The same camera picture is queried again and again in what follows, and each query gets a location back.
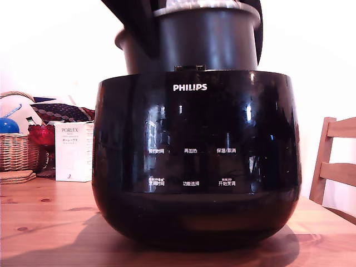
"wicker basket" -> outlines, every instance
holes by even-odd
[[[33,97],[22,92],[6,92],[6,96],[25,96],[33,101]],[[29,139],[29,135],[17,133],[0,134],[0,171],[38,171],[46,165],[47,153]]]

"inner pot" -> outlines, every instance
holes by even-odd
[[[176,66],[205,65],[208,70],[256,70],[254,29],[258,11],[240,8],[196,8],[162,13],[155,18],[159,54],[149,57],[123,30],[115,44],[125,54],[128,74],[174,71]]]

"chair backrest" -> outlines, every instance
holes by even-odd
[[[356,164],[329,163],[334,137],[356,138],[356,117],[342,121],[337,121],[336,118],[330,117],[324,119],[309,197],[320,205],[323,203],[327,180],[356,186]]]

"white box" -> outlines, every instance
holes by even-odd
[[[57,122],[56,181],[88,182],[93,168],[93,122]]]

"coaster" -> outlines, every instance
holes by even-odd
[[[33,171],[7,171],[0,172],[0,180],[12,178],[25,178],[33,174]]]
[[[33,171],[2,172],[0,173],[0,184],[1,185],[23,184],[35,178],[36,178],[36,174],[33,173]]]

